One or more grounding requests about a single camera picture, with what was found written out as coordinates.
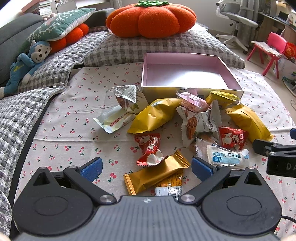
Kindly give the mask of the clear blue label packet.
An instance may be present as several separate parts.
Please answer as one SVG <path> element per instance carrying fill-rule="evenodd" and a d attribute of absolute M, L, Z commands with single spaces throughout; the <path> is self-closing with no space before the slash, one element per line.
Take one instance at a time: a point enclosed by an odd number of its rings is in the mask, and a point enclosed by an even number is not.
<path fill-rule="evenodd" d="M 195 149 L 197 157 L 213 166 L 224 165 L 233 170 L 243 170 L 249 164 L 248 150 L 232 151 L 201 138 L 196 138 Z"/>

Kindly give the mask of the orange pumpkin plush cushion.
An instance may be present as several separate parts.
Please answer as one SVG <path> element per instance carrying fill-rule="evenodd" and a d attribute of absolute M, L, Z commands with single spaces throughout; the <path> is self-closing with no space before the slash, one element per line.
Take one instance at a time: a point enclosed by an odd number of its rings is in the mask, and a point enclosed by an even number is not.
<path fill-rule="evenodd" d="M 195 12 L 182 4 L 168 1 L 139 1 L 113 11 L 106 26 L 121 38 L 166 38 L 191 29 L 197 21 Z"/>

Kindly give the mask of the white triangular snack packet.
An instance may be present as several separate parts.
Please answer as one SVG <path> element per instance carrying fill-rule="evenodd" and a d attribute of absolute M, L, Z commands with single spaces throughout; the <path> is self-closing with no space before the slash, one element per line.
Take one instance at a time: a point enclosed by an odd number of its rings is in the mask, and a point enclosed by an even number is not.
<path fill-rule="evenodd" d="M 110 89 L 119 105 L 128 113 L 138 114 L 149 104 L 140 88 L 136 85 L 116 86 Z"/>

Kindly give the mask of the white office chair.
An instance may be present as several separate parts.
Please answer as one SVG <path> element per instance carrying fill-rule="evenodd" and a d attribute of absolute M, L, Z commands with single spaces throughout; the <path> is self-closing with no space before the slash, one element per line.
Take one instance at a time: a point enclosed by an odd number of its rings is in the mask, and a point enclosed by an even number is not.
<path fill-rule="evenodd" d="M 246 25 L 248 27 L 257 28 L 258 23 L 254 22 L 253 20 L 250 20 L 248 18 L 245 18 L 241 15 L 239 15 L 239 12 L 241 10 L 241 5 L 239 1 L 218 1 L 216 3 L 217 9 L 216 9 L 216 16 L 224 19 L 229 19 L 232 21 L 230 24 L 231 26 L 234 26 L 234 33 L 233 35 L 221 35 L 217 34 L 215 37 L 216 39 L 224 39 L 223 42 L 224 45 L 230 44 L 230 43 L 236 43 L 242 50 L 244 54 L 247 54 L 249 49 L 248 45 L 243 44 L 238 39 L 238 25 L 239 23 L 242 23 L 243 25 Z"/>

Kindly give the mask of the pink cardboard box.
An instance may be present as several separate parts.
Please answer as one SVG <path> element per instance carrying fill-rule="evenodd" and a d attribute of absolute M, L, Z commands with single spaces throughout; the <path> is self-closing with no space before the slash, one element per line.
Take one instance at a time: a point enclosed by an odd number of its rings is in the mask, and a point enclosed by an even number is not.
<path fill-rule="evenodd" d="M 217 90 L 241 98 L 244 91 L 218 56 L 194 53 L 146 53 L 142 67 L 142 92 L 148 102 L 175 98 L 176 92 L 193 91 L 206 98 Z"/>

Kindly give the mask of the small orange plush cushion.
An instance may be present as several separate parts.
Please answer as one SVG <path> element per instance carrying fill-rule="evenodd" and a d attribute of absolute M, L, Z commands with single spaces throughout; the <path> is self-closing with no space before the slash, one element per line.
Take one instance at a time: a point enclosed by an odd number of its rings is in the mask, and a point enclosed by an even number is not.
<path fill-rule="evenodd" d="M 86 25 L 85 23 L 82 23 L 62 39 L 56 40 L 56 41 L 49 41 L 51 46 L 50 54 L 57 53 L 60 50 L 64 49 L 65 47 L 78 42 L 82 37 L 88 34 L 88 32 L 89 32 L 88 25 Z"/>

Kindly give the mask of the white walnut snack packet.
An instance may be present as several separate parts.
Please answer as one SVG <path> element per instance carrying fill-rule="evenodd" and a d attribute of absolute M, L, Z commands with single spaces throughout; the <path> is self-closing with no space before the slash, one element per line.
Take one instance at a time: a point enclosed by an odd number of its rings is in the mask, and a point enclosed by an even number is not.
<path fill-rule="evenodd" d="M 185 107 L 176 108 L 182 119 L 181 133 L 182 142 L 185 148 L 195 140 L 199 133 L 212 133 L 214 138 L 219 140 L 219 127 L 222 126 L 221 113 L 217 100 L 212 101 L 206 111 L 194 113 Z"/>

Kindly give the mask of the gold bar snack wrapper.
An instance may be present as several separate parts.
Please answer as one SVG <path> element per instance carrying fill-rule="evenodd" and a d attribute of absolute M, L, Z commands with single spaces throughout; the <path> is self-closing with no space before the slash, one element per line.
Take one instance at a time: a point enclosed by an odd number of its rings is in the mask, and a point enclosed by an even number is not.
<path fill-rule="evenodd" d="M 189 168 L 189 161 L 179 152 L 168 156 L 156 166 L 145 167 L 139 171 L 124 174 L 124 181 L 129 195 L 143 192 L 172 174 Z"/>

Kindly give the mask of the blue monkey plush toy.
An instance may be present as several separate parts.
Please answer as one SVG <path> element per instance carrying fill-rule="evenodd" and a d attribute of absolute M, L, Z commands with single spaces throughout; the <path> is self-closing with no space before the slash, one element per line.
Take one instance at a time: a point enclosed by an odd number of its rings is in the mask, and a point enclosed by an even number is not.
<path fill-rule="evenodd" d="M 44 64 L 50 54 L 51 46 L 47 41 L 32 40 L 28 54 L 21 53 L 10 66 L 10 79 L 1 87 L 1 99 L 16 92 L 19 83 L 27 84 L 34 72 Z"/>

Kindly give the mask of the cherry print cloth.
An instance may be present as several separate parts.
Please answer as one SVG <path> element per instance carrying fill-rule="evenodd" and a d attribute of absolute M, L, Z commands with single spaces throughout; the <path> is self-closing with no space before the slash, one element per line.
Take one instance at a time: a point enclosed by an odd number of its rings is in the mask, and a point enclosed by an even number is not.
<path fill-rule="evenodd" d="M 252 109 L 274 135 L 273 142 L 295 144 L 290 129 L 295 124 L 278 95 L 260 74 L 230 68 L 244 90 L 241 103 Z M 134 135 L 127 133 L 130 124 L 108 134 L 93 118 L 102 110 L 117 105 L 108 90 L 114 86 L 140 85 L 142 63 L 121 64 L 108 67 L 81 69 L 67 84 L 67 88 L 49 105 L 34 136 L 23 165 L 16 198 L 37 168 L 45 166 L 50 171 L 62 171 L 75 165 L 81 166 L 95 157 L 103 160 L 103 171 L 94 184 L 119 199 L 128 195 L 124 174 L 143 168 L 136 161 L 142 155 Z M 174 117 L 154 132 L 161 134 L 160 150 L 170 156 L 176 150 L 191 163 L 195 152 L 183 147 L 182 119 Z M 267 158 L 252 150 L 250 141 L 247 164 L 258 169 L 282 207 L 283 215 L 295 219 L 295 179 L 271 176 L 266 173 Z"/>

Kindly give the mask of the grey checkered blanket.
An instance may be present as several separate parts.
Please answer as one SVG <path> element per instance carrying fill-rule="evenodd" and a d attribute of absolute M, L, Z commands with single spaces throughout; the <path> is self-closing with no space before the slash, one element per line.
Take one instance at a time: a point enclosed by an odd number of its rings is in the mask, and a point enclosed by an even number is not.
<path fill-rule="evenodd" d="M 93 27 L 82 39 L 49 56 L 15 95 L 1 100 L 1 233 L 9 236 L 12 205 L 9 193 L 16 165 L 33 126 L 52 96 L 62 92 L 71 70 L 84 62 L 88 52 L 109 34 L 107 27 Z"/>

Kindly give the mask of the orange white small packet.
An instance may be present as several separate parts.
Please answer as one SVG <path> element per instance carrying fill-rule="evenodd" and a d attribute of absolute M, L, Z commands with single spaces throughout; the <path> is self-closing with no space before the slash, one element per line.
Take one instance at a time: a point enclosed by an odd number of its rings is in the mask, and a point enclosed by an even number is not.
<path fill-rule="evenodd" d="M 180 171 L 172 174 L 168 178 L 165 178 L 161 182 L 155 185 L 154 192 L 156 196 L 173 196 L 176 200 L 181 196 L 183 189 L 183 174 L 184 171 Z"/>

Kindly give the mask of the grey curtain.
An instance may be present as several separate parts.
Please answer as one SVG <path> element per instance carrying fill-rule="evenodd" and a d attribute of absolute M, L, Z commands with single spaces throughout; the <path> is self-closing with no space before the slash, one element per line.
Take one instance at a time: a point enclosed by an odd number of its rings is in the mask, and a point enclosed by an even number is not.
<path fill-rule="evenodd" d="M 240 16 L 257 22 L 259 11 L 259 0 L 241 1 Z M 238 39 L 244 44 L 249 44 L 255 36 L 256 27 L 250 27 L 243 23 L 238 24 Z"/>

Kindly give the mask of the red snack packet right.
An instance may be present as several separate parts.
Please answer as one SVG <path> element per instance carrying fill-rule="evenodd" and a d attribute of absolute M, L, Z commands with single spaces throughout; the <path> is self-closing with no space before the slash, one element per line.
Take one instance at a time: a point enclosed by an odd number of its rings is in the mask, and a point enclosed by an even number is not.
<path fill-rule="evenodd" d="M 248 138 L 248 132 L 226 126 L 219 127 L 219 135 L 222 147 L 241 150 Z"/>

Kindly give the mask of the pink snack packet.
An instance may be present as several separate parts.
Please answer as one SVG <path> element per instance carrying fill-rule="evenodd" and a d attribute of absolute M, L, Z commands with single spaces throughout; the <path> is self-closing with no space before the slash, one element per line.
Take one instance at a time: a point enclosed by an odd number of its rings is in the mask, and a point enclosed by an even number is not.
<path fill-rule="evenodd" d="M 177 92 L 176 95 L 177 95 L 177 98 L 181 100 L 180 101 L 181 106 L 185 107 L 186 109 L 194 113 L 207 111 L 209 108 L 208 103 L 204 99 L 201 99 L 200 97 L 195 96 L 189 92 L 186 92 L 186 91 L 182 93 Z"/>

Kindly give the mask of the white flat snack packet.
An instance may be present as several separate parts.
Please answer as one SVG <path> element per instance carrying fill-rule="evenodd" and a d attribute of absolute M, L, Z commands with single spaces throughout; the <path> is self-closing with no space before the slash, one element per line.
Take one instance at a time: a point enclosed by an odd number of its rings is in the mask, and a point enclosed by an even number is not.
<path fill-rule="evenodd" d="M 128 113 L 120 105 L 116 105 L 103 109 L 100 116 L 93 118 L 93 120 L 111 134 L 133 121 L 135 117 L 134 113 Z"/>

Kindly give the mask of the pink plastic kids chair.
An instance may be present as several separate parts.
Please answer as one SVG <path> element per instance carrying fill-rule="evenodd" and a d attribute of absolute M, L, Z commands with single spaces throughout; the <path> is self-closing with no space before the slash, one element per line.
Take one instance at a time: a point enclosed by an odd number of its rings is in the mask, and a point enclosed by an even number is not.
<path fill-rule="evenodd" d="M 279 69 L 278 69 L 278 61 L 285 52 L 287 41 L 281 37 L 280 35 L 270 32 L 266 42 L 252 41 L 253 49 L 249 53 L 247 57 L 247 61 L 250 60 L 254 52 L 257 50 L 259 52 L 261 63 L 264 64 L 264 59 L 262 53 L 265 53 L 270 57 L 270 61 L 263 71 L 262 75 L 265 76 L 273 63 L 275 63 L 276 67 L 276 77 L 279 78 Z"/>

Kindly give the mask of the green snowflake pillow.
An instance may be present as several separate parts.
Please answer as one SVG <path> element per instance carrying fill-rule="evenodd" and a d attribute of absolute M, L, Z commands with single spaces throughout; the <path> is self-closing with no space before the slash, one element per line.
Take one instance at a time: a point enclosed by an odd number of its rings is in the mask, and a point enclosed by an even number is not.
<path fill-rule="evenodd" d="M 82 8 L 58 13 L 41 24 L 23 42 L 20 52 L 28 52 L 31 42 L 57 41 L 84 23 L 96 11 L 96 8 Z"/>

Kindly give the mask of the wooden desk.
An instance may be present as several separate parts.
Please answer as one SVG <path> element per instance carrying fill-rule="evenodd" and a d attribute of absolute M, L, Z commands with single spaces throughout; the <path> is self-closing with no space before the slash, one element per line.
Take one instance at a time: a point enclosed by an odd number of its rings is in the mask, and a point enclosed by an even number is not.
<path fill-rule="evenodd" d="M 295 26 L 286 21 L 271 17 L 269 15 L 258 13 L 258 28 L 255 32 L 255 41 L 267 42 L 270 32 L 282 36 L 287 42 L 295 44 Z"/>

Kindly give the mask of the large yellow snack bag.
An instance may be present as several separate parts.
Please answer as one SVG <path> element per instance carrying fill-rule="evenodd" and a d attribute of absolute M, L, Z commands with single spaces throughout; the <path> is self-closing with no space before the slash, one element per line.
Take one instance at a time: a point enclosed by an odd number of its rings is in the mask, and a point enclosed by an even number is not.
<path fill-rule="evenodd" d="M 139 134 L 156 130 L 174 117 L 176 108 L 180 105 L 181 100 L 178 98 L 156 99 L 136 116 L 127 133 Z"/>

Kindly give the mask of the dark grey sofa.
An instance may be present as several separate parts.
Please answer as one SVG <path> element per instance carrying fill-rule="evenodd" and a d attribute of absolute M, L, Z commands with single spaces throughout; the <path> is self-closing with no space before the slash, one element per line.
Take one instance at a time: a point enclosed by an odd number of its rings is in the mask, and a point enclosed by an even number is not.
<path fill-rule="evenodd" d="M 16 61 L 17 56 L 22 52 L 22 44 L 25 39 L 37 27 L 44 23 L 44 19 L 36 14 L 29 13 L 17 17 L 1 27 L 1 86 L 5 86 L 10 78 L 9 67 Z M 74 44 L 74 51 L 82 46 L 82 55 L 93 50 L 106 38 L 105 31 L 88 33 L 78 43 Z"/>

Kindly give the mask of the red white candy packet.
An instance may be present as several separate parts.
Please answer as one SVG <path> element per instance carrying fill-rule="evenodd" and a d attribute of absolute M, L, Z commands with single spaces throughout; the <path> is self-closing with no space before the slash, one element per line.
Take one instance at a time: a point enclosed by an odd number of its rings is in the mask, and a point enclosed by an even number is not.
<path fill-rule="evenodd" d="M 137 160 L 138 166 L 156 166 L 168 157 L 159 148 L 159 133 L 141 133 L 135 135 L 134 139 L 142 151 L 142 156 Z"/>

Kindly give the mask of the red gift bag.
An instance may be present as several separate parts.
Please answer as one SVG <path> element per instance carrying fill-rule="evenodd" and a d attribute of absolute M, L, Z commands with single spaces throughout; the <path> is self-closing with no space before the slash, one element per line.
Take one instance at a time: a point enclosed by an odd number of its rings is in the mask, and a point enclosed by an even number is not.
<path fill-rule="evenodd" d="M 284 55 L 287 57 L 288 60 L 295 63 L 296 62 L 296 45 L 293 43 L 287 42 Z"/>

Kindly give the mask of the stack of books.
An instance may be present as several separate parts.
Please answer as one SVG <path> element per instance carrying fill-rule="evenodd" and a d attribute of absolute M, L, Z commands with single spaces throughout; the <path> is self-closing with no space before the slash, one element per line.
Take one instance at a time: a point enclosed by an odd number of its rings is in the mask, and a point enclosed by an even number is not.
<path fill-rule="evenodd" d="M 51 0 L 33 0 L 22 8 L 22 14 L 33 13 L 40 16 L 47 16 L 52 13 Z"/>

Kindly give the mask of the grey checkered quilted pillow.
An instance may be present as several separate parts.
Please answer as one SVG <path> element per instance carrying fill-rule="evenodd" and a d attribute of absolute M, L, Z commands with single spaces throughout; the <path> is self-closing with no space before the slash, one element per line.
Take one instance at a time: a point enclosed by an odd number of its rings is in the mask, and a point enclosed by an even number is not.
<path fill-rule="evenodd" d="M 199 24 L 195 24 L 185 33 L 164 39 L 120 38 L 109 34 L 94 50 L 86 54 L 84 65 L 97 67 L 142 62 L 146 53 L 163 52 L 215 55 L 228 67 L 245 68 L 245 61 L 241 57 Z"/>

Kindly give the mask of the small yellow snack bag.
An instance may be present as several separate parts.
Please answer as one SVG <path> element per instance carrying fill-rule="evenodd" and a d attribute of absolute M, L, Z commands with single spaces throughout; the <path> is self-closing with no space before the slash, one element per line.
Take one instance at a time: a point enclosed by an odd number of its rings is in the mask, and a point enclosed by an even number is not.
<path fill-rule="evenodd" d="M 205 101 L 208 103 L 208 105 L 210 105 L 214 100 L 217 100 L 219 106 L 222 109 L 225 109 L 227 108 L 227 106 L 239 101 L 240 98 L 235 94 L 212 90 L 210 91 L 209 95 L 206 97 Z"/>

